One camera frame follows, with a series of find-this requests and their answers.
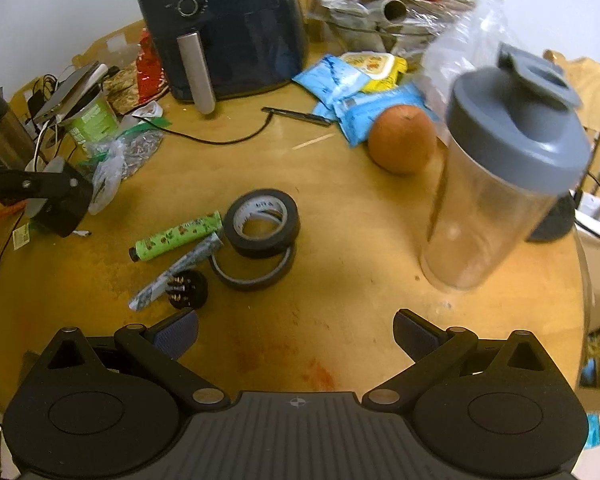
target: air fryer handle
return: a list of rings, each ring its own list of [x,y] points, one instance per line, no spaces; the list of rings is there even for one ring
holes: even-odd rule
[[[201,114],[208,115],[216,109],[216,96],[211,86],[200,33],[196,31],[179,36],[178,47],[196,108]]]

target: green label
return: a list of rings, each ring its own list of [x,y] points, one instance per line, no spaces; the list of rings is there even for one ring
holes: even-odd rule
[[[89,110],[72,122],[72,127],[87,142],[99,142],[105,137],[115,134],[118,130],[118,123],[109,111],[107,104],[98,100]]]
[[[216,211],[212,215],[192,220],[136,242],[136,253],[142,261],[151,260],[176,247],[200,240],[222,227],[222,218]]]
[[[76,144],[84,144],[86,139],[80,133],[80,130],[75,126],[69,130],[69,134],[74,138]]]

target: air fryer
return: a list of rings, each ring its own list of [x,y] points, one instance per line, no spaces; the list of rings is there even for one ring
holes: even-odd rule
[[[138,0],[171,92],[211,113],[216,99],[282,86],[306,51],[298,0]]]

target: blue snack packet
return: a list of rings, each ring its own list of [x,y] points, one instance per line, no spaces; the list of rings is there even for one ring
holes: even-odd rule
[[[323,102],[318,102],[317,105],[315,105],[314,111],[312,112],[313,115],[317,115],[319,117],[324,117],[325,119],[328,119],[330,121],[338,121],[338,117],[336,116],[336,113],[331,110],[330,108],[327,108]]]
[[[331,108],[334,102],[362,90],[371,78],[343,60],[327,54],[311,68],[298,74],[293,81]]]
[[[413,83],[376,94],[356,94],[333,105],[344,136],[353,148],[366,140],[376,119],[392,106],[413,105],[422,108],[433,121],[438,116],[429,110],[420,91]]]
[[[600,416],[594,413],[587,413],[589,420],[589,436],[584,445],[584,449],[600,446]]]

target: green tube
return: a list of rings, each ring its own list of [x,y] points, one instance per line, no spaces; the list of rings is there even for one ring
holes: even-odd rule
[[[147,261],[171,251],[176,247],[200,240],[222,227],[220,213],[192,220],[172,227],[166,231],[153,235],[144,240],[139,240],[129,249],[129,256],[134,262]]]

